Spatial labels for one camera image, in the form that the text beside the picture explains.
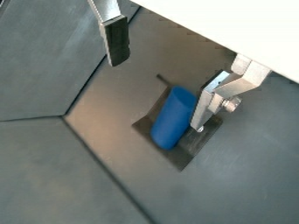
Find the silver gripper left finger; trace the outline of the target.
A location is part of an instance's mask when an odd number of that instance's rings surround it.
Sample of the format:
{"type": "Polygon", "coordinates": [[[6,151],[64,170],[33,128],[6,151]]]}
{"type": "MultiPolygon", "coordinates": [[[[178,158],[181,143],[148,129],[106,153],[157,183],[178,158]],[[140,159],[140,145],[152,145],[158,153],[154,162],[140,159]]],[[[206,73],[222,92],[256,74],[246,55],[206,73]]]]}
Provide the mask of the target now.
{"type": "Polygon", "coordinates": [[[128,59],[130,53],[126,16],[120,12],[117,0],[88,0],[88,4],[97,18],[108,64],[116,67],[128,59]]]}

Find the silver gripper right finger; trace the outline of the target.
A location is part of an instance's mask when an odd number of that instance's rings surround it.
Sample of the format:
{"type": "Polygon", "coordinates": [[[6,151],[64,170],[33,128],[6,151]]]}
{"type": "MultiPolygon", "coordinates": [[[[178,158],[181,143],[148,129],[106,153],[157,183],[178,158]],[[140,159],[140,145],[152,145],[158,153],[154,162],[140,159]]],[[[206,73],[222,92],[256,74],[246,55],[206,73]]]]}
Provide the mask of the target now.
{"type": "Polygon", "coordinates": [[[202,131],[204,124],[221,108],[232,112],[241,100],[238,94],[257,88],[270,69],[238,54],[230,65],[230,72],[220,71],[204,84],[190,118],[190,127],[202,131]]]}

